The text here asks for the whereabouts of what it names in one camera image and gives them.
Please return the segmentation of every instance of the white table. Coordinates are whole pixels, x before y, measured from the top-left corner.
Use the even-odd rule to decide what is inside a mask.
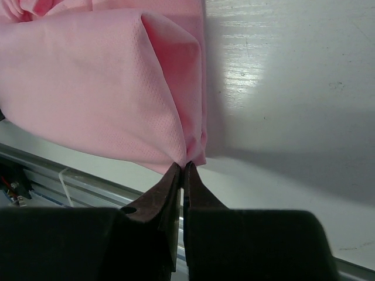
[[[312,211],[336,257],[375,269],[375,3],[207,0],[206,9],[203,181],[232,208]],[[7,122],[0,142],[141,191],[161,177]]]

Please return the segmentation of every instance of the pink cloth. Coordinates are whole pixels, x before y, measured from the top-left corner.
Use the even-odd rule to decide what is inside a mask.
[[[0,109],[160,173],[205,163],[201,0],[0,0]]]

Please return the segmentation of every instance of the folded cloth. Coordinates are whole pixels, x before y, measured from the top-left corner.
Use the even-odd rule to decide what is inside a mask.
[[[0,0],[0,109],[159,173],[205,163],[201,0]]]

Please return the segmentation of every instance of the white surface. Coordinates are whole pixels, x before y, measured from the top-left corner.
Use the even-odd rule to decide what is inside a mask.
[[[312,211],[335,256],[375,269],[375,2],[208,0],[206,9],[203,181],[229,207]],[[160,178],[5,122],[0,142],[142,191]]]

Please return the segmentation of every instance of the white cable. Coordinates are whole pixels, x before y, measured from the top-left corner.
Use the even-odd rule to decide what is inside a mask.
[[[65,191],[65,195],[66,197],[68,198],[68,201],[69,201],[69,204],[71,207],[74,207],[73,205],[73,202],[72,200],[70,199],[70,194],[69,194],[69,191],[68,191],[68,188],[66,187],[65,183],[64,183],[64,179],[63,179],[63,173],[66,172],[69,168],[65,168],[64,170],[62,170],[60,173],[59,173],[59,179],[60,179],[60,182],[61,182],[61,185],[63,186],[63,189]]]

